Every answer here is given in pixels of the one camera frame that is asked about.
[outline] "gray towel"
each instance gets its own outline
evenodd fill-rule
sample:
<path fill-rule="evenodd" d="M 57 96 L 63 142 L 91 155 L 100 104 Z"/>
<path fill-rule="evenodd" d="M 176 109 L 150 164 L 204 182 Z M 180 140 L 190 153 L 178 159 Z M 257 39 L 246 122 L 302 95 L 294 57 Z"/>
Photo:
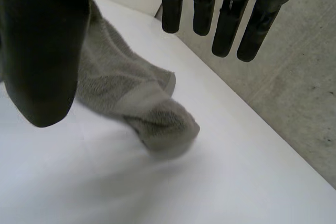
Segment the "gray towel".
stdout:
<path fill-rule="evenodd" d="M 122 116 L 151 153 L 177 155 L 200 128 L 171 99 L 175 75 L 134 53 L 93 0 L 79 67 L 77 99 L 90 109 Z"/>

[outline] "concrete floor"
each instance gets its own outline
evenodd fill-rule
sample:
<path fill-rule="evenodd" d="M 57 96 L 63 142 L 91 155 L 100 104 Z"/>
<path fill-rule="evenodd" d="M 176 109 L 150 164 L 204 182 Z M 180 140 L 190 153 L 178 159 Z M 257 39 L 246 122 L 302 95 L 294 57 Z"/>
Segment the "concrete floor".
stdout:
<path fill-rule="evenodd" d="M 244 63 L 236 51 L 254 1 L 225 59 L 211 53 L 222 0 L 206 37 L 193 33 L 193 0 L 184 0 L 177 35 L 336 188 L 336 2 L 290 0 L 256 59 Z"/>

